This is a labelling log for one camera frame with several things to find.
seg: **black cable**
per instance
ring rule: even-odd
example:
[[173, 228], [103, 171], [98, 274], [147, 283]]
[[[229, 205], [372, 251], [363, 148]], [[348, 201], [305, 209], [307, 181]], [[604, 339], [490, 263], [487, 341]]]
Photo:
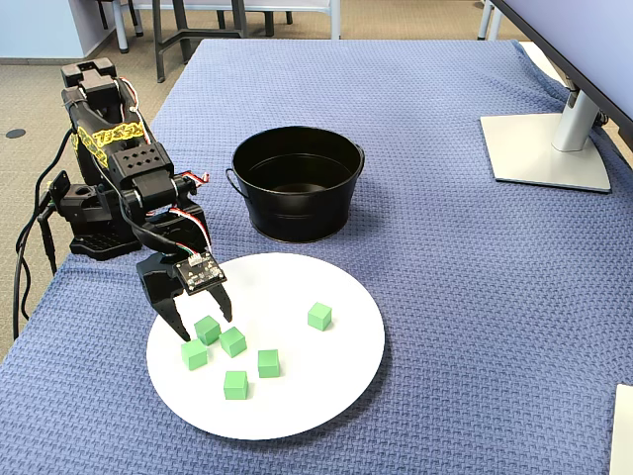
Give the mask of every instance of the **black cable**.
[[29, 270], [29, 266], [27, 265], [27, 260], [22, 259], [22, 266], [24, 267], [24, 273], [27, 276], [27, 288], [24, 291], [24, 295], [22, 296], [22, 316], [26, 321], [29, 320], [29, 314], [27, 314], [27, 297], [29, 296], [29, 291], [31, 290], [31, 270]]
[[[30, 230], [26, 231], [25, 236], [29, 236]], [[16, 273], [13, 276], [13, 339], [20, 335], [19, 317], [20, 317], [20, 271], [22, 270], [22, 262], [24, 261], [24, 245], [20, 246], [18, 251], [18, 261], [16, 262]]]
[[33, 215], [29, 219], [29, 221], [25, 224], [25, 226], [20, 231], [20, 235], [18, 236], [18, 240], [16, 241], [16, 252], [18, 253], [18, 259], [16, 261], [16, 272], [13, 277], [13, 339], [16, 339], [20, 334], [19, 329], [19, 321], [20, 321], [20, 274], [22, 271], [22, 267], [25, 268], [25, 273], [27, 275], [27, 290], [25, 291], [24, 297], [22, 298], [22, 312], [26, 319], [28, 319], [28, 315], [26, 312], [26, 304], [27, 297], [29, 295], [29, 291], [31, 290], [31, 271], [29, 270], [29, 266], [27, 265], [27, 261], [24, 258], [24, 252], [27, 248], [27, 239], [29, 238], [29, 233], [31, 232], [31, 228], [33, 227], [34, 222], [38, 218], [38, 214], [41, 212], [40, 210], [40, 186], [42, 182], [46, 178], [46, 176], [50, 173], [50, 171], [59, 163], [61, 160], [61, 156], [63, 154], [64, 149], [66, 148], [66, 144], [68, 143], [68, 139], [70, 139], [70, 135], [72, 131], [69, 130], [66, 132], [66, 135], [63, 137], [61, 144], [59, 145], [59, 149], [55, 158], [52, 160], [50, 165], [42, 172], [42, 174], [38, 177], [38, 181], [36, 181], [35, 188], [35, 205], [33, 208]]
[[112, 183], [112, 181], [110, 181], [110, 178], [108, 178], [106, 176], [106, 174], [103, 172], [103, 170], [101, 169], [101, 166], [99, 165], [99, 163], [97, 163], [97, 159], [95, 158], [94, 155], [92, 155], [92, 161], [94, 162], [95, 166], [97, 167], [97, 169], [101, 173], [101, 176], [103, 177], [103, 179], [106, 180], [106, 182], [110, 185], [110, 187], [113, 190], [115, 190], [117, 195], [119, 195], [119, 208], [121, 208], [121, 216], [123, 217], [124, 221], [126, 223], [128, 223], [130, 225], [130, 227], [132, 229], [136, 230], [138, 233], [140, 233], [142, 235], [150, 236], [153, 239], [156, 239], [158, 242], [160, 242], [161, 244], [163, 244], [163, 245], [165, 245], [167, 247], [173, 247], [174, 252], [180, 250], [180, 247], [178, 247], [178, 244], [176, 243], [175, 240], [171, 240], [171, 239], [168, 239], [165, 236], [158, 235], [154, 231], [147, 230], [147, 229], [143, 228], [142, 226], [139, 226], [134, 221], [132, 221], [132, 219], [128, 216], [128, 213], [126, 212], [126, 209], [124, 207], [123, 195], [117, 189], [117, 187]]
[[18, 240], [16, 241], [16, 252], [18, 252], [18, 247], [20, 247], [20, 242], [22, 241], [22, 238], [24, 237], [24, 233], [26, 229], [30, 228], [33, 225], [35, 220], [38, 218], [38, 214], [40, 213], [40, 186], [42, 185], [42, 182], [44, 181], [46, 176], [50, 173], [50, 171], [61, 160], [61, 155], [63, 154], [63, 150], [66, 148], [66, 144], [68, 143], [68, 139], [70, 139], [71, 134], [72, 134], [71, 130], [66, 132], [66, 135], [63, 137], [63, 140], [61, 141], [61, 145], [59, 146], [59, 150], [57, 151], [55, 158], [50, 163], [50, 165], [46, 168], [46, 170], [42, 172], [42, 174], [38, 178], [38, 181], [36, 182], [36, 190], [35, 190], [36, 198], [35, 198], [35, 205], [33, 208], [33, 215], [29, 219], [29, 222], [26, 223], [26, 225], [22, 228], [22, 231], [20, 232], [20, 235], [18, 236]]

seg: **monitor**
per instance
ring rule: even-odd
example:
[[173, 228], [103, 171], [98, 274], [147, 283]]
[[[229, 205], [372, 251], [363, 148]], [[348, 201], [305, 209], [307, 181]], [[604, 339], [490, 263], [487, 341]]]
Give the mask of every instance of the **monitor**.
[[562, 114], [482, 118], [496, 179], [609, 191], [588, 133], [601, 109], [633, 136], [633, 1], [493, 3], [580, 89]]

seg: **table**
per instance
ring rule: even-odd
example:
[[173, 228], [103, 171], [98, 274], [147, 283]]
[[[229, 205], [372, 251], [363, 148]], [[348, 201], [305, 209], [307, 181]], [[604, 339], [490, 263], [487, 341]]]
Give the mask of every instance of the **table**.
[[[153, 130], [177, 169], [211, 171], [196, 200], [215, 256], [355, 276], [385, 320], [378, 374], [303, 434], [201, 432], [147, 375], [148, 252], [70, 256], [0, 367], [0, 471], [607, 473], [615, 386], [633, 383], [633, 174], [595, 131], [611, 194], [497, 183], [479, 122], [565, 96], [515, 42], [202, 42]], [[287, 125], [367, 154], [349, 223], [321, 242], [262, 237], [223, 178], [241, 141]]]

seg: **wall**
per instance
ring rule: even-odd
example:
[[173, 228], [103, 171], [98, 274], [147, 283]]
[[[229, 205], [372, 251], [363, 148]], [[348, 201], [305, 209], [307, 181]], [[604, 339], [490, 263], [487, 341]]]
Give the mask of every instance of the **wall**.
[[[75, 21], [79, 42], [83, 56], [87, 56], [114, 30], [112, 5], [103, 4], [103, 10], [108, 20], [108, 30], [104, 30], [99, 15], [99, 4], [95, 0], [67, 0]], [[128, 7], [124, 6], [124, 19], [129, 20]]]
[[84, 57], [108, 33], [94, 0], [0, 0], [0, 57]]

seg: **green cube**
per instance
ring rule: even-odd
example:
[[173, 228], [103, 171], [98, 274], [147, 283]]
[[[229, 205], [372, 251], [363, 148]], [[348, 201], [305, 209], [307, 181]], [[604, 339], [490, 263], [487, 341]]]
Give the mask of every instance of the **green cube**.
[[225, 399], [239, 400], [248, 396], [246, 371], [227, 371], [225, 377]]
[[182, 343], [180, 353], [189, 371], [193, 371], [207, 364], [207, 347], [198, 339]]
[[279, 377], [279, 355], [276, 349], [260, 349], [257, 359], [260, 378]]
[[235, 358], [246, 349], [246, 338], [237, 328], [232, 327], [220, 335], [220, 345], [228, 356]]
[[220, 336], [220, 324], [207, 315], [194, 325], [196, 335], [202, 343], [210, 345]]
[[327, 328], [332, 321], [332, 309], [327, 305], [316, 302], [308, 312], [308, 325], [321, 330], [322, 332]]

